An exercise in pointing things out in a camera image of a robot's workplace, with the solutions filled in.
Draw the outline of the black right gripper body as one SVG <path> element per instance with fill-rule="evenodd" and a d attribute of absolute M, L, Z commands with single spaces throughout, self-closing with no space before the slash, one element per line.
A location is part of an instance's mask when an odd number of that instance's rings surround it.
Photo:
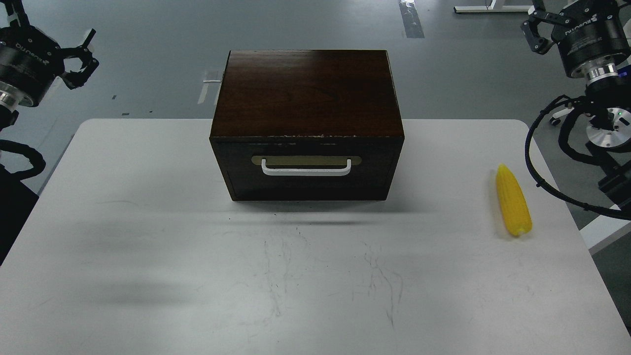
<path fill-rule="evenodd" d="M 581 66 L 589 61 L 608 58 L 616 65 L 630 56 L 630 45 L 620 21 L 620 5 L 595 12 L 564 11 L 572 19 L 568 25 L 556 25 L 551 38 L 557 46 L 568 78 L 581 78 Z"/>

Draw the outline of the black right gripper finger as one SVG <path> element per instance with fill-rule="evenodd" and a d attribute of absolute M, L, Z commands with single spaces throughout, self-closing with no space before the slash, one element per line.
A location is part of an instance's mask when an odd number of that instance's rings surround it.
<path fill-rule="evenodd" d="M 540 23 L 559 24 L 561 16 L 547 11 L 533 11 L 527 20 L 522 22 L 521 30 L 527 40 L 530 50 L 539 55 L 545 55 L 558 42 L 554 39 L 545 38 L 539 34 Z"/>
<path fill-rule="evenodd" d="M 619 0 L 570 0 L 569 3 L 562 6 L 560 9 L 553 9 L 553 12 L 564 11 L 579 11 L 579 12 L 595 12 L 602 8 L 612 6 L 618 7 Z M 543 0 L 532 0 L 531 11 L 548 11 Z"/>

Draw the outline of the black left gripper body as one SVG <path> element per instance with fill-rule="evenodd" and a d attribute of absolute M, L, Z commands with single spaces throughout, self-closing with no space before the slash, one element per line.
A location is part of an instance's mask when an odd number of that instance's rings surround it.
<path fill-rule="evenodd" d="M 32 25 L 0 32 L 1 82 L 24 94 L 20 105 L 38 106 L 54 79 L 65 71 L 58 43 Z"/>

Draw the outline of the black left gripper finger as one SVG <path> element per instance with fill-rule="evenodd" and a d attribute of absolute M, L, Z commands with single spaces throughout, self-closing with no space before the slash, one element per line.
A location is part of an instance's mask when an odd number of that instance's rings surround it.
<path fill-rule="evenodd" d="M 70 90 L 83 87 L 97 67 L 99 67 L 99 61 L 93 56 L 93 51 L 89 48 L 95 34 L 96 30 L 90 29 L 79 46 L 60 49 L 62 63 L 67 59 L 79 59 L 81 62 L 81 67 L 78 71 L 67 71 L 65 69 L 60 74 L 61 80 Z"/>
<path fill-rule="evenodd" d="M 22 0 L 1 0 L 6 9 L 7 22 L 14 29 L 28 29 L 31 27 Z"/>

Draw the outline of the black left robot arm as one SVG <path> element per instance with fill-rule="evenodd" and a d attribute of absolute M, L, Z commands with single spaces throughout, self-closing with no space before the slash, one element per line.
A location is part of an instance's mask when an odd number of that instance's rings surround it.
<path fill-rule="evenodd" d="M 4 129 L 15 123 L 17 108 L 37 107 L 56 78 L 70 90 L 83 87 L 99 61 L 89 45 L 91 29 L 77 47 L 62 48 L 33 26 L 20 0 L 3 0 L 7 27 L 0 30 L 0 118 Z"/>

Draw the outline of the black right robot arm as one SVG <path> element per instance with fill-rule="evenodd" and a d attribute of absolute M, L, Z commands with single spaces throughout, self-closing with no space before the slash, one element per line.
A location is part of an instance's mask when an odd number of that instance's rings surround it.
<path fill-rule="evenodd" d="M 559 148 L 571 159 L 598 166 L 605 177 L 598 187 L 617 206 L 617 218 L 630 217 L 630 164 L 613 153 L 630 152 L 630 43 L 620 20 L 628 0 L 573 0 L 550 13 L 542 0 L 521 29 L 532 52 L 543 55 L 556 45 L 568 78 L 584 78 L 585 94 L 565 95 L 543 110 L 568 108 L 559 133 Z"/>

